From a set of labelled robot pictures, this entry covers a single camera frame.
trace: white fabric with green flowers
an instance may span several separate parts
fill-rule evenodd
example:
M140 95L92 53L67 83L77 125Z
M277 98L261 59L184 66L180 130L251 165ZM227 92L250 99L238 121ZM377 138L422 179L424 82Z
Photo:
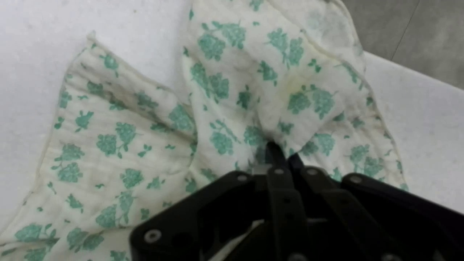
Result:
M179 94L89 38L0 259L131 259L134 225L251 170L266 140L335 179L357 170L406 186L341 1L196 0L182 51Z

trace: cloth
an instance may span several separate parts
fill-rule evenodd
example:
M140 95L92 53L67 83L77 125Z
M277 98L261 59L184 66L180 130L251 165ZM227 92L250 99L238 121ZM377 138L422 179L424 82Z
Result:
M196 0L189 18L182 94L89 38L2 259L129 259L134 225L251 170L266 140L337 179L406 186L341 1Z

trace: gray background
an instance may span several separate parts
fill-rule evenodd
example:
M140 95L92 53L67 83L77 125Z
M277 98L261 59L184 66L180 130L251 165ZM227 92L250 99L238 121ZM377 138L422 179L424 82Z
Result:
M464 89L464 0L344 0L366 50Z

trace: white table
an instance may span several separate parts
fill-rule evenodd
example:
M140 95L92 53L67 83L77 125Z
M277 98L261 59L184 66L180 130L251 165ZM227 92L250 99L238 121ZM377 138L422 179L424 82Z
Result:
M64 72L89 31L145 75L176 70L190 1L2 0L0 228L31 189ZM367 54L369 79L414 192L464 211L464 91Z

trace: crumpled cloth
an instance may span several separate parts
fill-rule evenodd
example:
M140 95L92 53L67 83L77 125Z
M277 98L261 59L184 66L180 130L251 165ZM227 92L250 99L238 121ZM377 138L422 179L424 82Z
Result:
M134 225L251 170L267 140L335 179L406 186L340 0L196 0L189 18L182 94L89 38L0 259L129 259Z

